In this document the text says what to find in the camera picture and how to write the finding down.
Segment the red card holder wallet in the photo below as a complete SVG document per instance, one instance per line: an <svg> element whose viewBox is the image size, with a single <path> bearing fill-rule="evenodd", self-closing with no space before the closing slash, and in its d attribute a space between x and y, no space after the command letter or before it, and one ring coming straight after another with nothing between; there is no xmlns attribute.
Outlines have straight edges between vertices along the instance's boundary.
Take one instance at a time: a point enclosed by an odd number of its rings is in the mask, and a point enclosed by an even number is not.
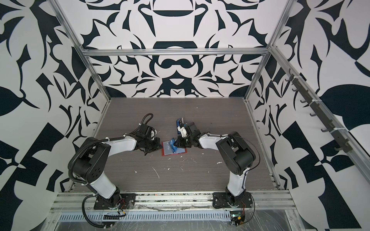
<svg viewBox="0 0 370 231"><path fill-rule="evenodd" d="M173 140L162 142L162 156L172 156L186 153L187 149L174 146Z"/></svg>

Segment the blue card stand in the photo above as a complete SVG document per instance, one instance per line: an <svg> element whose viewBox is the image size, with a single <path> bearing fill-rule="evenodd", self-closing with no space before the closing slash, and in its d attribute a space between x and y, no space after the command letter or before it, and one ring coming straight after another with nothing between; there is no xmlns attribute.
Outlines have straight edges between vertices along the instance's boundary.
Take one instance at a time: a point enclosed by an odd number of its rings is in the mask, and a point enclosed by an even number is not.
<svg viewBox="0 0 370 231"><path fill-rule="evenodd" d="M183 127L184 127L184 119L183 118L177 119L177 121L176 121L177 130L179 131Z"/></svg>

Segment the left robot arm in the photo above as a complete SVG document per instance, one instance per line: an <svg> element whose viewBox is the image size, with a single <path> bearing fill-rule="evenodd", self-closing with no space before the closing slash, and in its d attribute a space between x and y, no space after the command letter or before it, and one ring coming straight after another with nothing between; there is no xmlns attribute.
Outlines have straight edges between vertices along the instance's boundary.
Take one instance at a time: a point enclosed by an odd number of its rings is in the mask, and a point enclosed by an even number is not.
<svg viewBox="0 0 370 231"><path fill-rule="evenodd" d="M104 139L88 138L68 164L68 176L76 183L86 185L105 199L118 194L117 187L108 179L104 169L109 157L129 151L140 150L145 155L162 149L157 131L146 124L138 130L121 137Z"/></svg>

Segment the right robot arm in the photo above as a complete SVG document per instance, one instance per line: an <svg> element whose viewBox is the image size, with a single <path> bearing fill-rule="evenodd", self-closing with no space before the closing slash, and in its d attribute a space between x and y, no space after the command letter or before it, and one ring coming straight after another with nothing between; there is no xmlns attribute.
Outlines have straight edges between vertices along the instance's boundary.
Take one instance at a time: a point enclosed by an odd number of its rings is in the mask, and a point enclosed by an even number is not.
<svg viewBox="0 0 370 231"><path fill-rule="evenodd" d="M236 131L224 135L210 134L200 132L194 123L184 124L179 122L177 133L175 147L196 147L219 151L223 162L230 171L225 193L233 203L240 201L245 194L246 177L256 160L255 151L257 148L251 148L252 143L241 137Z"/></svg>

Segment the right base electronics board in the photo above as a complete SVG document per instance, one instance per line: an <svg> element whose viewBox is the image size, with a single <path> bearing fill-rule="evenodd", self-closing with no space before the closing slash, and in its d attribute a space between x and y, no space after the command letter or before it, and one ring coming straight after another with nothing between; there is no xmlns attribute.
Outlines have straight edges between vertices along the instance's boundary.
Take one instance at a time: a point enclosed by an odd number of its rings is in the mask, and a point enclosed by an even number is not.
<svg viewBox="0 0 370 231"><path fill-rule="evenodd" d="M230 222L232 225L240 226L245 221L245 212L243 211L230 211Z"/></svg>

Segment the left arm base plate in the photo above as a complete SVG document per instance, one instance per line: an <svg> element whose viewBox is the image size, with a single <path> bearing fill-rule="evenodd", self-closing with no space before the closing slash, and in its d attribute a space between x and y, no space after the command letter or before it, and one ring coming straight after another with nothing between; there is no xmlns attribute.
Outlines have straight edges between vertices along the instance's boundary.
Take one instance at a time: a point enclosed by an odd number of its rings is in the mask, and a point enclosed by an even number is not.
<svg viewBox="0 0 370 231"><path fill-rule="evenodd" d="M105 199L104 197L97 195L93 208L95 210L105 210L114 209L118 206L118 209L130 209L135 205L135 199L135 193L116 193L109 199Z"/></svg>

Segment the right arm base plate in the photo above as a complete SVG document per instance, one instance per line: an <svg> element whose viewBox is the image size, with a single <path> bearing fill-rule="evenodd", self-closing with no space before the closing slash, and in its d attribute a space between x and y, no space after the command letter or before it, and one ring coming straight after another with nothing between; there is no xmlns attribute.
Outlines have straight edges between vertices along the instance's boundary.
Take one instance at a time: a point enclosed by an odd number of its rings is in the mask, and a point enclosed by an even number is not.
<svg viewBox="0 0 370 231"><path fill-rule="evenodd" d="M239 196L234 196L230 192L213 193L213 207L221 208L251 208L254 205L252 196L249 192L244 191Z"/></svg>

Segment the aluminium front rail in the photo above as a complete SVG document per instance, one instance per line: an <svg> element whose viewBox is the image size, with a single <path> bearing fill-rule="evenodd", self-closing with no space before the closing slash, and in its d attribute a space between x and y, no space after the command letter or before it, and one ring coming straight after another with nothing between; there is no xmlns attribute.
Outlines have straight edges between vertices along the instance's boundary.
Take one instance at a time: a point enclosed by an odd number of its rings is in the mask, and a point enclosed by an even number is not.
<svg viewBox="0 0 370 231"><path fill-rule="evenodd" d="M289 191L249 191L257 210L291 210L296 205ZM124 199L120 204L124 211L187 211L214 210L212 191L188 192L134 192L134 199ZM78 212L88 192L59 193L51 212Z"/></svg>

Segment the wall hook rail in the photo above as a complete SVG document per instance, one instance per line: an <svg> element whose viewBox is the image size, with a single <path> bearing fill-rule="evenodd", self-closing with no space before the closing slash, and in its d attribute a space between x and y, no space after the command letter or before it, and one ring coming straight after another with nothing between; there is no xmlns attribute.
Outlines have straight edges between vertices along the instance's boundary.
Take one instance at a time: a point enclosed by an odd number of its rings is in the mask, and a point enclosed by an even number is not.
<svg viewBox="0 0 370 231"><path fill-rule="evenodd" d="M335 150L344 151L345 153L353 151L354 148L351 145L347 129L340 124L324 102L306 83L304 78L302 76L294 75L290 69L287 81L291 82L295 86L295 89L293 89L294 92L299 92L302 95L303 100L301 103L308 105L312 109L313 113L310 116L318 117L324 125L324 128L321 129L321 131L323 133L328 132L338 143L339 148L335 148Z"/></svg>

